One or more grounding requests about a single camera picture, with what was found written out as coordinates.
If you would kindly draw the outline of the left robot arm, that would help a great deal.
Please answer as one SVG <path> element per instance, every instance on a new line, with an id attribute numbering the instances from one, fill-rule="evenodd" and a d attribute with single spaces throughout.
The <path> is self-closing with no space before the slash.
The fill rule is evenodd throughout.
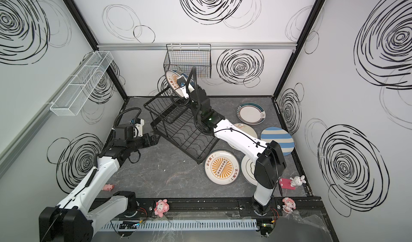
<path id="1" fill-rule="evenodd" d="M 113 139 L 97 155 L 94 166 L 83 180 L 55 207 L 45 208 L 39 216 L 42 242 L 90 242 L 108 222 L 124 214 L 134 217 L 140 207 L 134 192 L 119 191 L 106 202 L 91 206 L 107 181 L 132 153 L 157 144 L 156 137 L 143 132 L 144 120 L 134 118 L 129 124 L 115 121 Z"/>

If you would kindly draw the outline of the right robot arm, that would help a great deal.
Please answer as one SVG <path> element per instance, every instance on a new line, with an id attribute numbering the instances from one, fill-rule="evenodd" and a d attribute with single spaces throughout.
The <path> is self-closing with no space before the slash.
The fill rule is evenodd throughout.
<path id="1" fill-rule="evenodd" d="M 195 127 L 205 135 L 211 135 L 235 146 L 255 164 L 254 178 L 257 181 L 253 196 L 253 208 L 258 215 L 269 212 L 276 187 L 286 169 L 281 145 L 275 141 L 265 142 L 248 135 L 235 127 L 223 115 L 213 110 L 210 98 L 196 83 L 196 79 L 183 74 L 167 79 L 175 94 L 184 99 L 192 110 Z"/>

